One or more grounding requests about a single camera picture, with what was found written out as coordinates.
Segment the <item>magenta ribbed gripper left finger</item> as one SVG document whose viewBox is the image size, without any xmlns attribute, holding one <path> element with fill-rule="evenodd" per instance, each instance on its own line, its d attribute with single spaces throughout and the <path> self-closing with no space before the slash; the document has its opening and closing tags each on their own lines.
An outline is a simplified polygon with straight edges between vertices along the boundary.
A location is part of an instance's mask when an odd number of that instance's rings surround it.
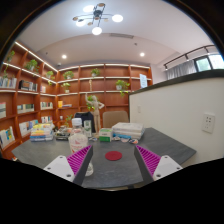
<svg viewBox="0 0 224 224">
<path fill-rule="evenodd" d="M 44 170 L 81 186 L 92 156 L 93 146 L 89 145 L 69 156 L 59 155 Z"/>
</svg>

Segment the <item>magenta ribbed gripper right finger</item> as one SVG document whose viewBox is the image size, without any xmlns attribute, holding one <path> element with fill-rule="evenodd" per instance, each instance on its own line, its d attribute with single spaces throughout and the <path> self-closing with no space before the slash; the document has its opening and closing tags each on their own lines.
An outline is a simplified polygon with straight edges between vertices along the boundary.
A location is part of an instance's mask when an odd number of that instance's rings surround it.
<svg viewBox="0 0 224 224">
<path fill-rule="evenodd" d="M 168 155 L 159 156 L 139 145 L 135 146 L 134 156 L 145 184 L 152 183 L 182 169 Z"/>
</svg>

